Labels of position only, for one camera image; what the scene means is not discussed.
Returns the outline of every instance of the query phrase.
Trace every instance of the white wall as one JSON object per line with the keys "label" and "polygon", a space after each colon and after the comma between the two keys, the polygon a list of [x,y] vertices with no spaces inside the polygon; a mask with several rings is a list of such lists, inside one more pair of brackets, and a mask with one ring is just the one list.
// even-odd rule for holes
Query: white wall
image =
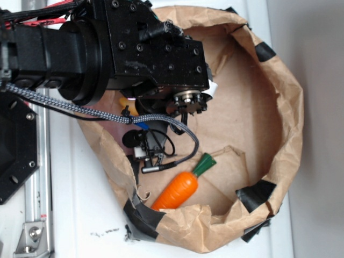
{"label": "white wall", "polygon": [[296,258],[344,257],[344,1],[268,0],[273,47],[305,90],[290,189]]}
{"label": "white wall", "polygon": [[0,0],[0,8],[11,12],[19,12],[22,9],[22,0]]}

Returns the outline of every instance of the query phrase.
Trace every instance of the toy carrot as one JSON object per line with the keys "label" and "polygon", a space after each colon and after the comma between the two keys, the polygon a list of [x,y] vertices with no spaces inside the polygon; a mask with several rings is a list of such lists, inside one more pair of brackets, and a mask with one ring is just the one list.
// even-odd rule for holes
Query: toy carrot
{"label": "toy carrot", "polygon": [[159,195],[152,205],[153,210],[176,209],[196,192],[198,188],[197,178],[216,164],[216,161],[208,153],[204,153],[193,172],[179,173]]}

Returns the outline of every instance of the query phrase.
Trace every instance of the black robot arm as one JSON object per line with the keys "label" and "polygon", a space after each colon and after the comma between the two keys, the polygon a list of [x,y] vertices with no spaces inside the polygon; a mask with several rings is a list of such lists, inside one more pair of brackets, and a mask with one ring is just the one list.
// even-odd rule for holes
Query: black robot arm
{"label": "black robot arm", "polygon": [[[138,100],[142,112],[200,113],[210,96],[202,43],[172,21],[159,21],[149,1],[66,1],[38,11],[2,13],[0,71],[22,88],[57,88],[78,105],[106,89]],[[59,30],[26,26],[29,18],[70,15]]]}

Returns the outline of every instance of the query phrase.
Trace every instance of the brown paper bag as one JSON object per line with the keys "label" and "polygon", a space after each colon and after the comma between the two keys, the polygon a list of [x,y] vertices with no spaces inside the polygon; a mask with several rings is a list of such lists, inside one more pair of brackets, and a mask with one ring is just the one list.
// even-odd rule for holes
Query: brown paper bag
{"label": "brown paper bag", "polygon": [[[174,169],[139,174],[137,182],[121,145],[133,125],[81,121],[80,126],[128,217],[132,237],[206,253],[249,236],[278,212],[300,163],[303,92],[272,49],[235,13],[180,6],[155,13],[203,42],[219,85],[208,111],[188,121],[200,140],[199,154]],[[120,97],[108,91],[95,108],[120,114]],[[191,152],[187,135],[169,136],[176,159]],[[171,179],[192,170],[203,152],[212,154],[217,165],[199,178],[196,193],[181,208],[151,210]]]}

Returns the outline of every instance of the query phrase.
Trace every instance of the hexagonal plate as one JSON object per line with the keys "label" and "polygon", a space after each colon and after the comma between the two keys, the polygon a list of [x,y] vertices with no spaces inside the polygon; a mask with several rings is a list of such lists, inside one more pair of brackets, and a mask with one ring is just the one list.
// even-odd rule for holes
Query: hexagonal plate
{"label": "hexagonal plate", "polygon": [[38,168],[37,114],[19,97],[0,92],[0,205]]}

